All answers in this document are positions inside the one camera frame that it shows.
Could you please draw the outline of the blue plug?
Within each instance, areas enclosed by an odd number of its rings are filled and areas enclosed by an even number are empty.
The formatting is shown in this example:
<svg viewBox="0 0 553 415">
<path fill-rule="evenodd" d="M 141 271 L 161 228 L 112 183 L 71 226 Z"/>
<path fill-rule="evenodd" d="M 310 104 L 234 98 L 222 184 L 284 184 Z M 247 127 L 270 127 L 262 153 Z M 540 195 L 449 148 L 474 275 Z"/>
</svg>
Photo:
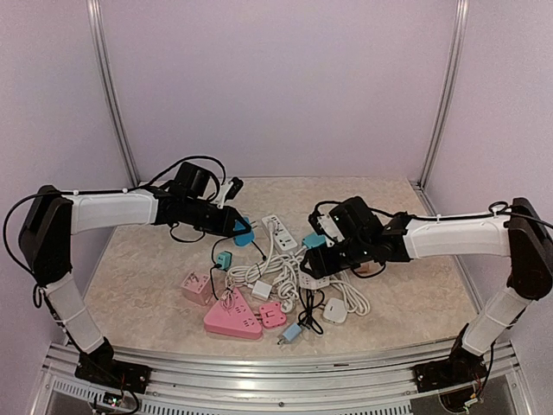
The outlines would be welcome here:
<svg viewBox="0 0 553 415">
<path fill-rule="evenodd" d="M 233 242 L 235 246 L 245 247 L 255 240 L 254 227 L 248 216 L 244 216 L 242 221 L 235 221 L 234 232 Z"/>
</svg>

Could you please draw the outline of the teal plug adapter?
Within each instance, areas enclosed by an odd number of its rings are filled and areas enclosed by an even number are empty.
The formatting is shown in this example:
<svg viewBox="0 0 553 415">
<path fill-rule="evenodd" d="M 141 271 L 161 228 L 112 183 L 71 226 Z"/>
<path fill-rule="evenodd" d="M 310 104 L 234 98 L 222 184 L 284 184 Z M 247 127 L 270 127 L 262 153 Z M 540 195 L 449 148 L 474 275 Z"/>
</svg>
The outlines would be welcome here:
<svg viewBox="0 0 553 415">
<path fill-rule="evenodd" d="M 219 252 L 215 258 L 215 264 L 222 271 L 228 271 L 232 266 L 232 253 L 228 251 Z"/>
</svg>

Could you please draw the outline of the white plug adapter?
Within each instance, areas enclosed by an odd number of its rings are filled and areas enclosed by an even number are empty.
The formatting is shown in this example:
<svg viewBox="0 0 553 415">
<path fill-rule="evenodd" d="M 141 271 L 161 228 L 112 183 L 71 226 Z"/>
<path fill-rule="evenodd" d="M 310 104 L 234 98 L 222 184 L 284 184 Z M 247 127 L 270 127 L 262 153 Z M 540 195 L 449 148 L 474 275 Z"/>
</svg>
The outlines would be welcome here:
<svg viewBox="0 0 553 415">
<path fill-rule="evenodd" d="M 346 305 L 343 300 L 331 297 L 322 312 L 322 319 L 332 324 L 342 324 L 347 318 Z"/>
</svg>

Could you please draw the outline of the white charger plug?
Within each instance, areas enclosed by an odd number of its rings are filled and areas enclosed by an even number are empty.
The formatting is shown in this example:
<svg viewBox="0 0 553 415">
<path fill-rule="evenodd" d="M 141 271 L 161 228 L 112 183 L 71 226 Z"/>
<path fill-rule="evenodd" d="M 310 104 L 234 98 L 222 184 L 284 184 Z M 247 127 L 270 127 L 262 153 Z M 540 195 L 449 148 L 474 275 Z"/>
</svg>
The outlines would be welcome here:
<svg viewBox="0 0 553 415">
<path fill-rule="evenodd" d="M 266 301 L 269 299 L 271 291 L 271 284 L 258 280 L 251 288 L 251 296 L 258 300 Z"/>
</svg>

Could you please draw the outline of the pink square plug adapter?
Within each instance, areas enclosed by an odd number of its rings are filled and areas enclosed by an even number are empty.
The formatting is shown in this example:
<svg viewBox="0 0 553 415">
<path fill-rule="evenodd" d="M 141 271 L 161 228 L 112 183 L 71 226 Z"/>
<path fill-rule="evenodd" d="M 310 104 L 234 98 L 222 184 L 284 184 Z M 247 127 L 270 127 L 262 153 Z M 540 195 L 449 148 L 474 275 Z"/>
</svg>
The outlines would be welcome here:
<svg viewBox="0 0 553 415">
<path fill-rule="evenodd" d="M 258 314 L 265 329 L 282 327 L 287 322 L 280 302 L 265 303 L 258 307 Z"/>
</svg>

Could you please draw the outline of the light blue plug adapter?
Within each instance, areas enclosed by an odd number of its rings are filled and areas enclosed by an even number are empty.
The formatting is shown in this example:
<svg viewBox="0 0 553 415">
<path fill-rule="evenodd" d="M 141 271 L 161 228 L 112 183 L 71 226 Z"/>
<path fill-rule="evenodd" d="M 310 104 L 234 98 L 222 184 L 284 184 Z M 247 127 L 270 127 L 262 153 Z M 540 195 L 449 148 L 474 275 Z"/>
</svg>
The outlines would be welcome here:
<svg viewBox="0 0 553 415">
<path fill-rule="evenodd" d="M 277 345 L 290 344 L 304 331 L 299 323 L 290 324 L 278 337 Z"/>
</svg>

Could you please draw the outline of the pink cube socket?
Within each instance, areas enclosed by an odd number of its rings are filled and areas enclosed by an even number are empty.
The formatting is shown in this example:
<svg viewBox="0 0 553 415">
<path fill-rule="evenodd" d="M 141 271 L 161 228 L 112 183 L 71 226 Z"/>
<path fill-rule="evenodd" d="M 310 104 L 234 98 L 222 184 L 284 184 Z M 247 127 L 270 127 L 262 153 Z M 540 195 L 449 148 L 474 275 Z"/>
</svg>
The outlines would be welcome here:
<svg viewBox="0 0 553 415">
<path fill-rule="evenodd" d="M 198 305 L 206 306 L 213 297 L 211 280 L 207 274 L 191 271 L 181 282 L 184 297 Z"/>
</svg>

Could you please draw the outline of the pink triangular power strip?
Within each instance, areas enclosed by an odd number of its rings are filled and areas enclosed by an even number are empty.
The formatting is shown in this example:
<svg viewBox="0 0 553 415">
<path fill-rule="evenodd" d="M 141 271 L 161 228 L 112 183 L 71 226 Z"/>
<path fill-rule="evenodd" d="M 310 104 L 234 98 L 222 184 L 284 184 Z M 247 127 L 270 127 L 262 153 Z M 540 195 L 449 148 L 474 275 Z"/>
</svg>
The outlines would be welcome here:
<svg viewBox="0 0 553 415">
<path fill-rule="evenodd" d="M 203 319 L 206 332 L 246 340 L 258 340 L 263 336 L 263 327 L 239 289 L 234 289 L 227 298 L 219 300 Z"/>
</svg>

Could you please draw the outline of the white cube socket adapter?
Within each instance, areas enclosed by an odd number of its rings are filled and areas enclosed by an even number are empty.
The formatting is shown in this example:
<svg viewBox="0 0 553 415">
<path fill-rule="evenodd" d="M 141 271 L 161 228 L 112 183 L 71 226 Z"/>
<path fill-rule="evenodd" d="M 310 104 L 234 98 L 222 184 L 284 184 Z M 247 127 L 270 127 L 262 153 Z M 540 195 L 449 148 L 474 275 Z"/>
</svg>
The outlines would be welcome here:
<svg viewBox="0 0 553 415">
<path fill-rule="evenodd" d="M 298 282 L 300 288 L 315 291 L 328 287 L 330 285 L 330 278 L 313 278 L 306 273 L 302 266 L 300 266 L 298 271 Z"/>
</svg>

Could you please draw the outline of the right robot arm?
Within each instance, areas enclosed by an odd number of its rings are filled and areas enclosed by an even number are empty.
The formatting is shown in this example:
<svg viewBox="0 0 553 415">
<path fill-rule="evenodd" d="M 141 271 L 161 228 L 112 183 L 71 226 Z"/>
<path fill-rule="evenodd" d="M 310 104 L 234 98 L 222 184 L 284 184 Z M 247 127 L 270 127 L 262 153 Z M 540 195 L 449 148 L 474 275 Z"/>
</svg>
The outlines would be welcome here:
<svg viewBox="0 0 553 415">
<path fill-rule="evenodd" d="M 552 290 L 551 225 L 525 198 L 494 202 L 485 213 L 454 216 L 389 214 L 354 196 L 333 201 L 327 215 L 314 210 L 308 221 L 325 245 L 306 251 L 302 272 L 314 279 L 353 271 L 367 262 L 381 266 L 437 256 L 492 255 L 511 260 L 505 288 L 458 334 L 449 356 L 415 368 L 416 376 L 437 387 L 484 376 L 483 356 L 534 301 Z"/>
</svg>

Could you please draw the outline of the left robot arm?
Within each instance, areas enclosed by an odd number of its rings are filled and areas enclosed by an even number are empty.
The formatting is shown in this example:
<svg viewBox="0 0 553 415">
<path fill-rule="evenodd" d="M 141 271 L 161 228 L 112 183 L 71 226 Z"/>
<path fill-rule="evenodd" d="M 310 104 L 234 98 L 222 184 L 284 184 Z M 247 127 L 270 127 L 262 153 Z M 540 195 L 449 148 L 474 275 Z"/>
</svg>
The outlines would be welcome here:
<svg viewBox="0 0 553 415">
<path fill-rule="evenodd" d="M 82 369 L 105 385 L 115 383 L 121 367 L 101 334 L 73 279 L 71 239 L 90 230 L 128 225 L 189 225 L 200 232 L 234 238 L 251 225 L 230 205 L 243 187 L 237 177 L 217 177 L 197 165 L 198 156 L 173 164 L 175 177 L 134 188 L 62 191 L 51 185 L 29 197 L 32 205 L 18 245 L 36 289 L 56 323 L 79 351 Z"/>
</svg>

